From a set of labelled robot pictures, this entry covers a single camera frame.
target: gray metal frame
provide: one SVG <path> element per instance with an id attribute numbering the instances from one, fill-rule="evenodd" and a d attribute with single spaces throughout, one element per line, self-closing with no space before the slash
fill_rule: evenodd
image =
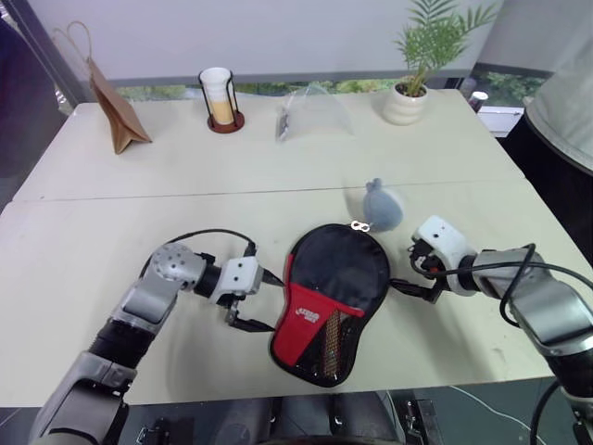
<path id="1" fill-rule="evenodd" d="M 78 81 L 66 61 L 58 53 L 29 2 L 27 0 L 3 0 L 2 3 L 10 17 L 19 25 L 19 30 L 34 55 L 72 107 L 75 108 L 81 102 L 93 101 L 94 98 L 90 90 Z"/>

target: brown paper bag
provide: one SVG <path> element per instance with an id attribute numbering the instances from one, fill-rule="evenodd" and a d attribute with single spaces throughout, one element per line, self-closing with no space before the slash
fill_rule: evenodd
<path id="1" fill-rule="evenodd" d="M 109 119 L 116 154 L 125 150 L 131 141 L 152 142 L 132 106 L 115 91 L 91 58 L 88 58 L 88 65 L 91 70 L 91 88 Z"/>
<path id="2" fill-rule="evenodd" d="M 70 29 L 74 25 L 79 25 L 84 29 L 88 39 L 88 56 L 86 57 L 80 48 L 74 42 L 70 34 Z M 76 52 L 74 60 L 79 60 L 78 64 L 82 65 L 82 71 L 85 75 L 90 77 L 91 88 L 95 92 L 97 101 L 101 109 L 105 112 L 109 125 L 111 126 L 111 140 L 113 141 L 113 149 L 116 154 L 120 154 L 126 149 L 131 141 L 152 142 L 150 136 L 146 134 L 142 124 L 138 120 L 132 106 L 121 97 L 115 88 L 107 81 L 101 70 L 96 66 L 93 60 L 93 46 L 91 42 L 91 33 L 84 23 L 75 20 L 71 22 L 66 28 L 66 32 L 56 28 L 55 34 L 61 34 L 70 44 L 71 48 Z M 57 40 L 54 38 L 54 43 L 60 49 Z"/>

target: table tennis paddle case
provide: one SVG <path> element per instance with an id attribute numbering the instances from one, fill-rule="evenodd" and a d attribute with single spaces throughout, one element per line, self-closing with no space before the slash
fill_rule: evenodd
<path id="1" fill-rule="evenodd" d="M 274 361 L 320 387 L 344 382 L 389 277 L 385 251 L 370 235 L 342 224 L 308 232 L 286 261 L 284 314 L 270 345 Z"/>

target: red base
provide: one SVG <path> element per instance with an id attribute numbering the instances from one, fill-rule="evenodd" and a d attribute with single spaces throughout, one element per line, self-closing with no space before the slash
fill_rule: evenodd
<path id="1" fill-rule="evenodd" d="M 237 130 L 241 130 L 245 125 L 245 116 L 241 111 L 236 111 L 234 113 L 234 122 L 227 123 L 227 124 L 220 124 L 212 119 L 212 116 L 208 117 L 208 128 L 212 130 L 214 133 L 221 133 L 221 134 L 228 134 L 234 133 Z"/>

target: green foliage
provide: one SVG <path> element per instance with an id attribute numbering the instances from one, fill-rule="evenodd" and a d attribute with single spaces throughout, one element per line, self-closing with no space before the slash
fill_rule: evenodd
<path id="1" fill-rule="evenodd" d="M 522 107 L 523 98 L 533 96 L 546 81 L 541 77 L 474 71 L 478 88 L 488 93 L 487 105 L 492 107 Z"/>
<path id="2" fill-rule="evenodd" d="M 466 15 L 457 12 L 456 0 L 411 0 L 410 21 L 400 39 L 395 41 L 404 55 L 408 70 L 413 71 L 406 82 L 405 94 L 422 95 L 426 80 L 455 60 L 467 48 L 467 38 L 473 30 L 490 23 L 497 15 L 496 5 L 476 10 L 467 9 Z"/>
<path id="3" fill-rule="evenodd" d="M 395 79 L 370 79 L 360 81 L 325 81 L 317 84 L 327 90 L 330 94 L 345 93 L 370 93 L 373 91 L 386 90 L 397 83 Z M 238 83 L 235 90 L 238 93 L 250 93 L 252 95 L 287 95 L 299 88 L 309 85 L 308 82 L 292 83 Z"/>
<path id="4" fill-rule="evenodd" d="M 122 86 L 117 91 L 122 97 L 132 101 L 183 99 L 185 85 Z"/>

